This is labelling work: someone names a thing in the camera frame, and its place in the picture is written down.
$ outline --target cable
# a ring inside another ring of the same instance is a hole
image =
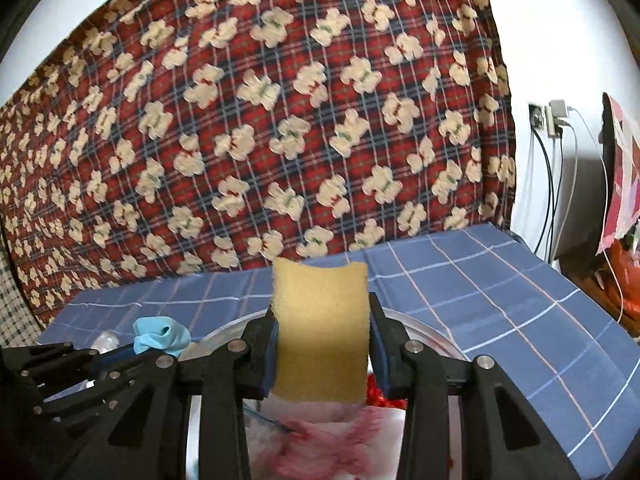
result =
[[[605,226],[605,222],[607,221],[607,209],[609,208],[609,181],[607,179],[607,167],[604,164],[604,158],[602,158],[602,154],[600,153],[600,147],[598,146],[598,141],[593,137],[593,134],[591,133],[591,130],[589,129],[589,127],[587,126],[587,121],[584,120],[584,117],[582,116],[582,114],[576,110],[575,108],[572,108],[571,106],[567,107],[567,109],[571,112],[576,112],[579,116],[580,119],[582,120],[582,123],[584,124],[584,127],[587,128],[587,131],[589,133],[589,136],[591,137],[591,140],[593,141],[593,145],[596,147],[596,152],[598,153],[598,156],[600,157],[600,161],[602,163],[602,169],[604,170],[604,217],[602,218],[602,232],[600,233],[600,241],[598,242],[598,247],[600,246],[600,243],[602,242],[602,237],[604,236],[604,226]],[[604,258],[607,261],[607,265],[609,266],[609,269],[611,271],[611,275],[613,276],[613,279],[616,282],[616,285],[618,286],[618,292],[620,293],[620,315],[618,316],[618,324],[620,324],[620,320],[622,320],[622,313],[625,311],[625,297],[622,295],[622,287],[620,286],[620,282],[618,281],[618,278],[616,277],[616,273],[613,271],[613,267],[611,266],[611,262],[609,261],[609,257],[607,256],[607,251],[603,248],[602,253],[604,254]]]
[[[540,244],[542,243],[542,238],[545,236],[546,232],[546,224],[549,220],[549,213],[551,210],[551,204],[554,202],[554,186],[553,186],[553,178],[551,173],[551,164],[549,163],[549,155],[546,152],[546,148],[544,142],[540,138],[540,135],[536,131],[535,128],[531,127],[531,132],[534,134],[538,143],[540,144],[540,148],[542,148],[542,154],[545,156],[545,164],[546,164],[546,178],[548,183],[549,192],[546,197],[546,214],[545,214],[545,223],[542,225],[542,232],[540,233],[540,238],[538,239],[538,243],[536,244],[536,249],[533,251],[534,254],[538,253],[538,249],[540,248]]]
[[[569,123],[563,124],[562,126],[567,126],[571,128],[572,133],[574,134],[574,177],[571,180],[571,191],[569,192],[569,203],[566,205],[566,209],[564,210],[564,217],[562,218],[562,222],[560,223],[560,229],[558,230],[558,236],[556,236],[556,250],[554,251],[553,259],[556,259],[556,254],[558,254],[558,244],[562,239],[562,231],[564,230],[564,226],[566,224],[566,219],[569,218],[569,209],[571,209],[571,202],[574,199],[574,191],[575,191],[575,181],[578,175],[578,136],[575,134],[575,129]],[[560,149],[562,150],[562,139],[560,142]]]
[[[564,171],[564,149],[562,147],[562,134],[560,135],[560,175],[558,176],[558,192],[556,193],[556,202],[554,203],[554,210],[551,217],[551,232],[549,234],[549,258],[546,261],[551,264],[554,260],[553,247],[554,247],[554,227],[556,222],[556,212],[558,211],[558,205],[560,203],[560,190],[562,189],[562,172]]]

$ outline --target white cable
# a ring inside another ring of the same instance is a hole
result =
[[[562,223],[560,224],[560,229],[558,234],[556,235],[556,246],[555,250],[552,252],[551,261],[556,259],[558,255],[558,245],[560,240],[562,239],[562,230],[564,230],[564,224],[566,224],[566,219],[569,218],[569,209],[571,209],[571,201],[574,199],[574,191],[575,191],[575,181],[578,175],[578,136],[575,134],[575,129],[569,123],[564,124],[571,128],[571,131],[574,133],[574,153],[575,153],[575,161],[574,161],[574,178],[571,181],[571,191],[569,192],[569,203],[566,205],[566,209],[564,211],[564,218],[562,218]]]
[[[602,169],[604,170],[604,188],[605,188],[605,192],[604,192],[604,217],[602,219],[602,232],[600,233],[600,240],[598,241],[598,248],[600,246],[600,243],[602,241],[602,237],[604,236],[604,227],[605,227],[605,222],[607,221],[607,208],[609,207],[609,181],[607,179],[607,167],[604,164],[604,158],[602,158],[602,154],[600,153],[600,146],[598,145],[598,141],[593,137],[593,134],[591,133],[591,130],[589,129],[589,127],[587,126],[587,121],[584,120],[584,117],[582,116],[582,114],[580,113],[579,110],[576,110],[575,108],[572,108],[571,106],[567,107],[568,110],[572,111],[572,112],[576,112],[579,116],[580,119],[582,120],[584,127],[587,128],[587,131],[589,133],[589,136],[591,137],[591,140],[593,141],[593,145],[596,147],[596,152],[598,153],[598,156],[600,157],[600,161],[602,163]],[[611,275],[613,276],[613,279],[616,282],[616,285],[618,286],[618,292],[620,293],[620,315],[618,316],[618,324],[620,324],[620,321],[622,320],[622,313],[625,311],[625,298],[622,295],[622,287],[620,287],[620,282],[618,281],[618,278],[616,277],[616,273],[613,271],[613,267],[611,266],[611,262],[609,261],[609,257],[607,256],[607,251],[602,250],[602,254],[604,254],[604,258],[607,261],[607,265],[609,266],[609,269],[611,270]]]

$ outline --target plaid fabric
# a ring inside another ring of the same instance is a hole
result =
[[[315,266],[364,261],[384,307],[434,327],[468,357],[493,356],[585,479],[608,473],[640,427],[640,349],[590,298],[492,225],[423,235]],[[132,341],[143,316],[171,316],[194,338],[267,308],[270,269],[196,274],[79,294],[43,343]]]
[[[514,197],[488,0],[110,0],[0,127],[45,323],[84,288],[507,227]]]
[[[1,234],[0,247],[4,247]],[[7,254],[0,250],[0,345],[32,345],[41,332],[9,270]]]

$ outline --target tablecloth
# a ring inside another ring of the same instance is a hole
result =
[[[640,427],[640,348],[575,285],[490,224],[309,260],[369,266],[384,307],[434,327],[469,358],[492,355],[585,479],[608,473]],[[172,316],[198,339],[268,306],[271,269],[84,291],[41,343],[132,341],[133,321]]]

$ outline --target metal screw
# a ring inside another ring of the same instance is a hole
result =
[[[484,368],[485,370],[490,370],[495,365],[494,359],[488,355],[481,355],[476,359],[476,363],[478,363],[479,367]]]
[[[233,339],[226,347],[231,352],[242,352],[246,348],[246,343],[242,339]]]
[[[424,350],[424,345],[420,341],[409,339],[409,341],[404,343],[404,348],[407,352],[411,352],[412,354],[419,354]]]
[[[161,355],[158,359],[156,359],[156,366],[158,368],[168,368],[174,364],[174,358],[170,355]]]

